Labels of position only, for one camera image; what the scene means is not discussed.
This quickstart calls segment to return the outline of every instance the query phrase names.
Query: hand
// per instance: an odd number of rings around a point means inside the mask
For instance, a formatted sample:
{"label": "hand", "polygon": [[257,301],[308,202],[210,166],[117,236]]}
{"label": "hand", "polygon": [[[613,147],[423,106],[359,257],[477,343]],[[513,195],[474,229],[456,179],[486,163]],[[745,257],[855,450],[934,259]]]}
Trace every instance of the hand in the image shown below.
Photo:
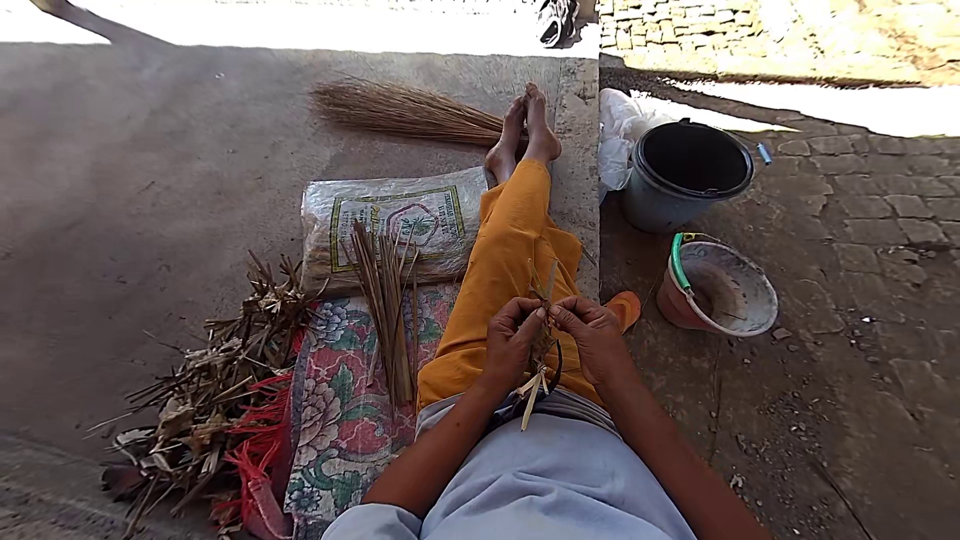
{"label": "hand", "polygon": [[487,363],[480,380],[506,394],[520,385],[530,358],[530,344],[546,320],[543,302],[514,298],[487,326]]}
{"label": "hand", "polygon": [[573,336],[584,378],[607,383],[635,374],[634,360],[620,336],[620,323],[609,309],[592,300],[568,296],[550,307],[557,328]]}

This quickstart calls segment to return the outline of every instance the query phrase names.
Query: stone wall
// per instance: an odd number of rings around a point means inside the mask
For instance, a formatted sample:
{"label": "stone wall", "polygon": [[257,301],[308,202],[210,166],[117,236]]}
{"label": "stone wall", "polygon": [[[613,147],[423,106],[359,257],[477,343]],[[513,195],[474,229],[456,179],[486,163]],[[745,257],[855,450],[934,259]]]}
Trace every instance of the stone wall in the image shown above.
{"label": "stone wall", "polygon": [[597,0],[596,10],[602,52],[629,67],[960,84],[960,0]]}
{"label": "stone wall", "polygon": [[600,0],[601,47],[646,54],[741,47],[761,31],[756,0]]}

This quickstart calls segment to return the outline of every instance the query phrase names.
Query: plastic bag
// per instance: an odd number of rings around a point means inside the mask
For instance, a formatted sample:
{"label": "plastic bag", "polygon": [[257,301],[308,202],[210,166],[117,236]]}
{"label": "plastic bag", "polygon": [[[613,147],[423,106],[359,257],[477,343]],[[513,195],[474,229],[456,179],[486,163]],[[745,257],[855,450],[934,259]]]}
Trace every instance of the plastic bag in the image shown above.
{"label": "plastic bag", "polygon": [[353,221],[368,231],[407,238],[415,246],[419,283],[453,280],[467,270],[480,229],[480,196],[487,190],[483,167],[427,178],[311,182],[303,191],[303,286],[327,292],[360,288],[352,261]]}
{"label": "plastic bag", "polygon": [[651,128],[675,121],[657,111],[651,101],[632,98],[613,88],[600,90],[600,202],[609,190],[623,189],[630,180],[630,155],[636,142]]}

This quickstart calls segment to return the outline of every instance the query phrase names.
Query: floral mat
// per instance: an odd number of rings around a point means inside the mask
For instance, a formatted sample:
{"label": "floral mat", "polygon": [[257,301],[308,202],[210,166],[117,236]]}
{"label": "floral mat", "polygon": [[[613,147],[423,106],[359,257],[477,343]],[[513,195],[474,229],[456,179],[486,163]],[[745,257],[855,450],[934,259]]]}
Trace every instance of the floral mat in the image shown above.
{"label": "floral mat", "polygon": [[[433,358],[460,290],[424,285],[417,292],[418,370]],[[412,291],[403,320],[412,342]],[[291,394],[296,452],[285,511],[295,539],[319,539],[358,504],[384,467],[414,440],[413,404],[391,413],[382,364],[371,371],[376,331],[363,297],[321,301],[304,338]]]}

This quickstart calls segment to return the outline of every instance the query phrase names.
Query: green bucket handle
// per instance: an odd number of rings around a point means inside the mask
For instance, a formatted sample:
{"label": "green bucket handle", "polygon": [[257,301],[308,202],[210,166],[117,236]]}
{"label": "green bucket handle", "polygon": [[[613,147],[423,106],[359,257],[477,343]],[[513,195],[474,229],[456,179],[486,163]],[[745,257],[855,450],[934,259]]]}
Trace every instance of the green bucket handle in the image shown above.
{"label": "green bucket handle", "polygon": [[673,245],[670,246],[670,268],[673,269],[673,275],[677,278],[677,284],[687,296],[693,296],[693,287],[690,286],[690,282],[686,279],[684,266],[680,264],[680,246],[686,242],[692,242],[697,236],[703,236],[718,244],[727,245],[717,238],[704,233],[676,233],[673,235]]}

